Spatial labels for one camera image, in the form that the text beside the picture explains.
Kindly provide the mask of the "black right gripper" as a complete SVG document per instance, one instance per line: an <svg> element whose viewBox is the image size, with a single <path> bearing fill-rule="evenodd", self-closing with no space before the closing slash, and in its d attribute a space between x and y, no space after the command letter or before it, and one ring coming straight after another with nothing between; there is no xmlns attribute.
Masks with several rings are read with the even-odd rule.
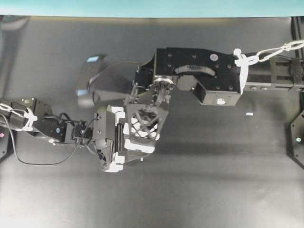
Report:
<svg viewBox="0 0 304 228"><path fill-rule="evenodd" d="M132 91L126 97L126 123L123 135L124 147L132 151L151 154L154 146L132 143L130 140L158 140L164 122L169 113L169 92L167 91Z"/></svg>

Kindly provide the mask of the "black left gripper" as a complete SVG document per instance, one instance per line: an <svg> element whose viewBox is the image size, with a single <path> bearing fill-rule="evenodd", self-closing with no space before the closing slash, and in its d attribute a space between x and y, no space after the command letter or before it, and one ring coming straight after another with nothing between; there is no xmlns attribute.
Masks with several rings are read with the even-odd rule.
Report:
<svg viewBox="0 0 304 228"><path fill-rule="evenodd" d="M123 165L141 160L144 157L143 152L122 152L123 165L115 160L118 156L115 151L115 124L126 122L127 114L124 108L120 106L100 107L95 113L94 147L103 172L122 171Z"/></svg>

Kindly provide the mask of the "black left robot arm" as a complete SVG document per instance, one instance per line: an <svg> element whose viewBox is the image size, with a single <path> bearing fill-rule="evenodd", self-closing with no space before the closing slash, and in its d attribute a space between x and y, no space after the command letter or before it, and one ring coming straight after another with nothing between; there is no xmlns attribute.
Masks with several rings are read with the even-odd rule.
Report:
<svg viewBox="0 0 304 228"><path fill-rule="evenodd" d="M27 166L57 166L70 160L77 149L85 147L98 156L102 171L119 172L126 163L143 160L146 156L140 150L127 149L123 137L124 123L122 107L101 107L93 119L84 121L73 120L66 113L55 115L48 104L35 98L23 99L20 103L0 101L0 125L10 134L17 161ZM71 146L73 150L57 162L28 162L21 159L16 150L15 132L26 132L54 146Z"/></svg>

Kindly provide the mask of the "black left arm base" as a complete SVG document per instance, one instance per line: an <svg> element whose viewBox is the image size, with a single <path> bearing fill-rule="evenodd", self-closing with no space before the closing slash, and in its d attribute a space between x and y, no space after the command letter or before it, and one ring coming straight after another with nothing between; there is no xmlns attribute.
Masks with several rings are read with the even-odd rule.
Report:
<svg viewBox="0 0 304 228"><path fill-rule="evenodd" d="M0 127L0 162L13 154L11 135L7 128Z"/></svg>

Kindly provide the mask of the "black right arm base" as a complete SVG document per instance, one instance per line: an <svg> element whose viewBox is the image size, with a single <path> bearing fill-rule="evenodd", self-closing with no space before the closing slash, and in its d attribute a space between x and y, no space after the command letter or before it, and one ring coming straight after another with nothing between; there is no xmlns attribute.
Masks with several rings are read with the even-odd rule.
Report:
<svg viewBox="0 0 304 228"><path fill-rule="evenodd" d="M304 93L299 93L300 113L290 123L290 152L288 157L304 169Z"/></svg>

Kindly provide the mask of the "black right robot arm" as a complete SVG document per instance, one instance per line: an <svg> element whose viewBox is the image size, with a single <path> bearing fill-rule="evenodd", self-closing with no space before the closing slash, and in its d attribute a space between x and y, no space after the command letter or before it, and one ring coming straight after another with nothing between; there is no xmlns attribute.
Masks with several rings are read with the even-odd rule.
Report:
<svg viewBox="0 0 304 228"><path fill-rule="evenodd" d="M304 61L284 57L286 48L245 54L207 49L159 48L135 72L133 88L124 106L124 147L154 152L169 113L171 92L189 91L201 105L234 106L246 90L304 89Z"/></svg>

